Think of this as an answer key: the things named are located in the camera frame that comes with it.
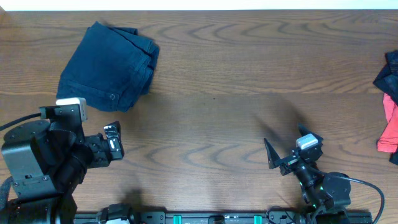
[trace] wood grain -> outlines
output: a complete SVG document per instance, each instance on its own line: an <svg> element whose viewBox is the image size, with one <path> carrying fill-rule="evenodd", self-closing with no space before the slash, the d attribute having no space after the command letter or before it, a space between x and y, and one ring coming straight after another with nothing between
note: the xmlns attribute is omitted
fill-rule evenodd
<svg viewBox="0 0 398 224"><path fill-rule="evenodd" d="M86 134L122 123L123 161L89 170L81 211L111 203L167 210L303 206L298 181L267 168L297 122L325 138L319 167L380 186L396 223L397 166L376 151L386 122L372 81L398 45L396 11L9 12L0 17L0 123L52 105L60 73L94 21L137 27L160 46L150 94L128 113L89 108ZM0 179L9 175L1 158ZM352 184L350 209L376 215Z"/></svg>

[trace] white wall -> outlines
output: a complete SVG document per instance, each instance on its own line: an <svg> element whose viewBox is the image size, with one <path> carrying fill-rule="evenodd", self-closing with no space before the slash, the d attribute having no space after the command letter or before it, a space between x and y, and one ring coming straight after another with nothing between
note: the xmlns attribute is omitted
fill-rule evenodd
<svg viewBox="0 0 398 224"><path fill-rule="evenodd" d="M398 9L398 0L0 0L6 11Z"/></svg>

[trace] dark blue denim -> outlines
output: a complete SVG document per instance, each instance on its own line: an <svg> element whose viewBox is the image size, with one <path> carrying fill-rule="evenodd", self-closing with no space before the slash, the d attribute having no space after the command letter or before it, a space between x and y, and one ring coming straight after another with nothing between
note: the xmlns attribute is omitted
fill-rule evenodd
<svg viewBox="0 0 398 224"><path fill-rule="evenodd" d="M373 81L384 93L398 105L398 50L386 53L387 65Z"/></svg>
<svg viewBox="0 0 398 224"><path fill-rule="evenodd" d="M95 22L61 74L57 98L84 97L101 111L126 112L148 94L158 55L137 29Z"/></svg>

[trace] red cloth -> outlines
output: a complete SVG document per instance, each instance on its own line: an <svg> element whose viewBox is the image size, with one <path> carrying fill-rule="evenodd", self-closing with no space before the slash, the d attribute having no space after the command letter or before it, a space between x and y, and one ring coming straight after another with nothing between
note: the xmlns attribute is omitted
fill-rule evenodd
<svg viewBox="0 0 398 224"><path fill-rule="evenodd" d="M383 96L383 105L387 127L377 142L377 149L381 152L396 152L398 147L398 107L386 93Z"/></svg>

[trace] green connector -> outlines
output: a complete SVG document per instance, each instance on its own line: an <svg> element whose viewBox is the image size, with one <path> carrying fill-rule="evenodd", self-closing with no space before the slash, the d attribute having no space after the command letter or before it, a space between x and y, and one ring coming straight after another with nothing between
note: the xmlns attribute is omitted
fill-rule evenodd
<svg viewBox="0 0 398 224"><path fill-rule="evenodd" d="M181 215L173 216L173 224L182 224L182 217Z"/></svg>
<svg viewBox="0 0 398 224"><path fill-rule="evenodd" d="M262 224L262 216L261 215L254 216L254 224Z"/></svg>

